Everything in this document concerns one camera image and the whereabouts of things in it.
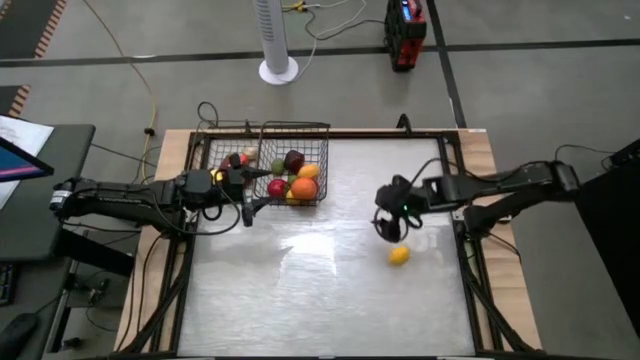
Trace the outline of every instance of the wooden table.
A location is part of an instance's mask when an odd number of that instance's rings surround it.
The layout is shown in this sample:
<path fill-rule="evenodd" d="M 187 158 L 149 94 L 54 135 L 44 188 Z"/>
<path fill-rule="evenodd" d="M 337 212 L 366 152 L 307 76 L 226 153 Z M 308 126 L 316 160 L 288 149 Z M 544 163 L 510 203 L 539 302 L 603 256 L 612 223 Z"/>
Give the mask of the wooden table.
<path fill-rule="evenodd" d="M 390 131 L 389 129 L 336 129 L 340 131 L 353 132 L 375 132 Z M 414 129 L 414 131 L 452 131 L 447 129 Z M 240 130 L 208 130 L 209 132 L 239 132 Z M 462 153 L 467 169 L 475 174 L 490 174 L 496 171 L 493 154 L 489 137 L 485 130 L 464 129 L 455 130 L 459 132 Z M 171 179 L 180 174 L 185 166 L 187 149 L 189 147 L 189 135 L 193 130 L 168 130 L 165 133 L 160 159 L 156 171 L 156 180 Z M 476 203 L 487 204 L 498 199 L 498 197 L 482 198 Z M 511 244 L 515 245 L 513 232 L 510 225 L 497 225 L 492 232 Z M 130 300 L 133 296 L 133 312 L 131 313 L 131 329 L 124 340 L 126 346 L 133 338 L 137 331 L 135 327 L 140 317 L 143 324 L 151 316 L 155 310 L 160 296 L 161 283 L 163 279 L 165 264 L 169 250 L 168 241 L 160 241 L 153 249 L 149 257 L 145 275 L 144 303 L 140 308 L 141 287 L 142 287 L 142 268 L 143 261 L 149 253 L 151 244 L 158 236 L 158 232 L 152 227 L 146 227 L 140 237 L 138 248 L 138 256 L 135 266 L 135 292 L 132 294 L 131 287 L 125 301 L 120 327 L 118 330 L 117 341 L 114 348 L 120 343 L 125 335 L 125 330 L 129 322 Z M 511 326 L 520 334 L 524 341 L 534 348 L 540 348 L 540 340 L 538 331 L 531 311 L 531 303 L 527 293 L 527 287 L 522 274 L 522 268 L 517 256 L 513 254 L 505 246 L 492 240 L 485 240 L 482 243 L 483 251 L 486 259 L 486 267 L 491 283 L 491 291 L 493 299 L 504 317 L 509 321 Z M 182 261 L 182 251 L 178 251 L 176 265 L 174 266 L 174 276 L 177 274 Z M 485 349 L 492 348 L 491 336 L 488 328 L 488 321 L 484 309 L 477 303 L 479 321 Z M 168 350 L 170 344 L 171 330 L 175 316 L 175 301 L 167 312 L 164 319 L 164 328 L 160 341 L 160 350 Z"/>

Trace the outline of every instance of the black floor mat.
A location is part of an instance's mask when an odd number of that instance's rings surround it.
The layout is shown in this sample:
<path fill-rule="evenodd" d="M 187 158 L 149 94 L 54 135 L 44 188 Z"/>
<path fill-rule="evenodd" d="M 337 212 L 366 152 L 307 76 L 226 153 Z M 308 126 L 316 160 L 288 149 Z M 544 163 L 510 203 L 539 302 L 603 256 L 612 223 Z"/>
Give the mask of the black floor mat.
<path fill-rule="evenodd" d="M 50 35 L 53 35 L 52 30 L 55 30 L 59 21 L 59 17 L 53 13 L 59 0 L 5 1 L 10 3 L 4 9 L 4 15 L 0 20 L 0 59 L 44 55 L 46 44 L 51 39 Z M 64 9 L 66 1 L 60 2 L 58 8 Z"/>

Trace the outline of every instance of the monitor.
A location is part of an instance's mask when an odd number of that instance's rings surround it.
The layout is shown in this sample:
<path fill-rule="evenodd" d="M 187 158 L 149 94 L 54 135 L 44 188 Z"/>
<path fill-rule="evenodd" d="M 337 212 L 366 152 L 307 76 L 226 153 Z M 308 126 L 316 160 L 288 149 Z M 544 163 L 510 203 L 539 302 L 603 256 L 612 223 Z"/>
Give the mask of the monitor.
<path fill-rule="evenodd" d="M 53 168 L 0 137 L 0 182 L 53 175 Z"/>

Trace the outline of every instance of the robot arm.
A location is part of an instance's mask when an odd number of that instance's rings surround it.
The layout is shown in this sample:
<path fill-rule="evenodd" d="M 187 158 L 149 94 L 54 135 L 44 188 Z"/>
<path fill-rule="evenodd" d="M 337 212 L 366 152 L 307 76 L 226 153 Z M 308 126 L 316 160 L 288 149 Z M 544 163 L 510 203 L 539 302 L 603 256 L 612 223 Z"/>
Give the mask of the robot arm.
<path fill-rule="evenodd" d="M 573 167 L 559 161 L 531 162 L 483 177 L 471 173 L 443 175 L 423 179 L 420 187 L 395 175 L 390 185 L 378 189 L 375 201 L 392 218 L 374 219 L 374 226 L 385 240 L 399 242 L 406 236 L 401 236 L 400 219 L 407 227 L 420 228 L 422 214 L 450 212 L 469 205 L 463 211 L 467 231 L 484 234 L 501 218 L 516 216 L 543 201 L 572 201 L 579 186 Z M 470 205 L 479 197 L 506 193 L 511 195 L 489 206 Z"/>
<path fill-rule="evenodd" d="M 230 166 L 220 171 L 221 180 L 215 184 L 208 170 L 191 170 L 148 185 L 69 179 L 55 187 L 49 208 L 60 219 L 99 214 L 172 232 L 183 224 L 185 209 L 198 211 L 234 202 L 242 206 L 245 226 L 251 226 L 253 216 L 266 202 L 245 204 L 245 180 L 270 172 L 242 166 L 237 154 L 231 156 Z"/>

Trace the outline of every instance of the gray floor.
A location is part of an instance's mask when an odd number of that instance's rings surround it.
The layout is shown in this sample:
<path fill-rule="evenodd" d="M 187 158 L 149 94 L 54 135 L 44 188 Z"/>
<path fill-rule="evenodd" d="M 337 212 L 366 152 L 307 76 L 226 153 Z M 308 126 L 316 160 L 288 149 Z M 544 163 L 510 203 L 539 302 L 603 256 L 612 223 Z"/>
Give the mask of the gray floor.
<path fill-rule="evenodd" d="M 250 0 L 92 3 L 129 55 L 260 50 Z M 386 2 L 369 3 L 362 17 L 382 19 Z M 319 10 L 315 29 L 344 21 L 358 5 L 352 0 L 345 7 Z M 640 3 L 632 0 L 440 0 L 437 5 L 449 44 L 640 37 Z M 307 15 L 285 18 L 290 47 L 309 48 L 312 41 L 303 31 Z M 380 25 L 367 24 L 321 46 L 379 45 L 381 36 Z M 433 44 L 432 39 L 430 35 L 427 43 Z M 46 57 L 116 55 L 84 4 L 69 0 Z M 499 169 L 549 159 L 563 143 L 615 150 L 640 135 L 638 47 L 450 56 L 468 125 L 488 129 Z M 414 126 L 455 127 L 435 53 L 422 54 L 408 74 L 391 72 L 384 55 L 317 57 L 300 81 L 282 88 L 265 85 L 257 76 L 258 64 L 224 60 L 140 66 L 158 102 L 160 136 L 154 144 L 161 143 L 165 129 L 193 128 L 195 107 L 202 100 L 215 103 L 226 119 L 390 127 L 405 112 Z M 0 69 L 0 85 L 22 84 L 32 86 L 25 118 L 45 124 L 93 123 L 96 143 L 141 153 L 150 101 L 127 65 Z M 575 165 L 582 179 L 600 171 L 597 154 L 567 149 L 561 158 Z M 135 169 L 135 162 L 93 149 L 84 175 L 127 181 Z M 122 226 L 105 219 L 92 222 Z M 558 354 L 640 358 L 640 340 L 575 208 L 536 207 L 517 218 L 514 229 L 544 348 Z M 101 319 L 109 323 L 105 316 Z M 86 330 L 83 321 L 78 317 L 70 326 Z M 93 341 L 91 351 L 108 351 L 105 342 Z M 77 355 L 65 352 L 56 358 Z"/>

